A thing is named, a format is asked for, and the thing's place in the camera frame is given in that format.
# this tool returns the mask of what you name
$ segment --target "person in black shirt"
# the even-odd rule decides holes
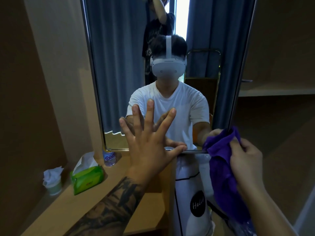
[[[165,5],[169,0],[148,0],[149,8],[155,13],[155,19],[147,24],[143,37],[142,57],[144,58],[144,72],[146,85],[156,81],[152,74],[150,57],[152,55],[150,44],[158,35],[172,35],[175,25],[175,15],[166,13]]]

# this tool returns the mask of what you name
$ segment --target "black circle logo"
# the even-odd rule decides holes
[[[206,210],[206,200],[202,190],[198,191],[190,201],[190,211],[196,217],[201,217]]]

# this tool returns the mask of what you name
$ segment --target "purple cloth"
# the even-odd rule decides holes
[[[208,137],[203,150],[211,155],[210,178],[218,206],[229,217],[244,223],[250,220],[250,214],[237,191],[237,182],[230,167],[232,150],[229,143],[234,137],[240,142],[241,137],[236,127],[232,127],[230,134],[223,130],[215,137]]]

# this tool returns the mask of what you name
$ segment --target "green tissue pack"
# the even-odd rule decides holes
[[[93,156],[94,152],[84,154],[74,170],[70,172],[74,195],[88,190],[104,180],[103,168],[97,164]]]

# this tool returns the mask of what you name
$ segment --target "black t-shirt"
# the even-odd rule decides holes
[[[175,25],[175,15],[167,13],[167,20],[165,24],[161,24],[158,19],[152,20],[147,24],[143,37],[142,57],[146,59],[145,78],[146,85],[153,83],[156,76],[152,74],[150,66],[150,58],[152,55],[150,44],[152,40],[158,35],[172,35]]]

